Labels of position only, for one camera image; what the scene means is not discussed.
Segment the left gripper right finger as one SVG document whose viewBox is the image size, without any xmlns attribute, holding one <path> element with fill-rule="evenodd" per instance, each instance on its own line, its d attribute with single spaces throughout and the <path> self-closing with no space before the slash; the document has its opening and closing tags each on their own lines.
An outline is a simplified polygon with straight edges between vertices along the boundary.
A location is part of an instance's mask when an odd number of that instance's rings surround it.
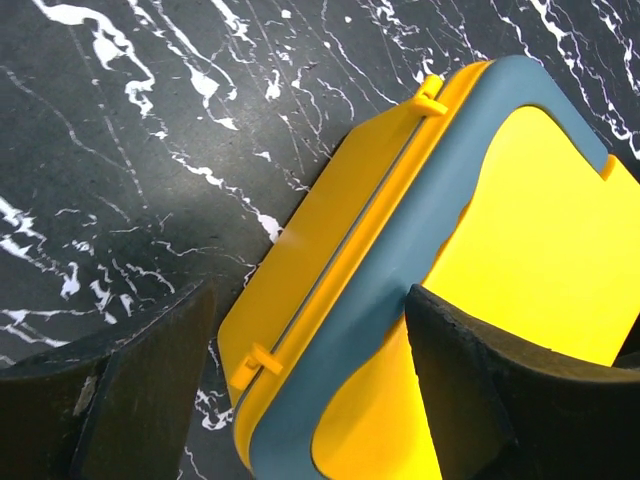
<svg viewBox="0 0 640 480">
<path fill-rule="evenodd" d="M 538 346 L 420 285 L 405 301 L 446 479 L 635 479 L 639 357 L 606 367 Z"/>
</svg>

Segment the yellow medicine box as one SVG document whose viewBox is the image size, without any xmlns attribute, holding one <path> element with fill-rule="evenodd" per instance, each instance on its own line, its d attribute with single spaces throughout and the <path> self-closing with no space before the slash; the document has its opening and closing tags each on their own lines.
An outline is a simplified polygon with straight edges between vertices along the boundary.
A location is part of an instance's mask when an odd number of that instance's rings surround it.
<svg viewBox="0 0 640 480">
<path fill-rule="evenodd" d="M 638 355 L 638 182 L 536 61 L 431 75 L 340 144 L 219 329 L 256 478 L 446 479 L 414 285 L 578 360 Z"/>
</svg>

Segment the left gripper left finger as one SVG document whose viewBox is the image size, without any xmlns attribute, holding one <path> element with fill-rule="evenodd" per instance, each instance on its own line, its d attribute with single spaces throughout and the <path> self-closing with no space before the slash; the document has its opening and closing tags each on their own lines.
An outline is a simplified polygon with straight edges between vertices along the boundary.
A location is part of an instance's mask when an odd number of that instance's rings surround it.
<svg viewBox="0 0 640 480">
<path fill-rule="evenodd" d="M 176 478 L 214 315 L 198 282 L 2 369 L 2 478 Z"/>
</svg>

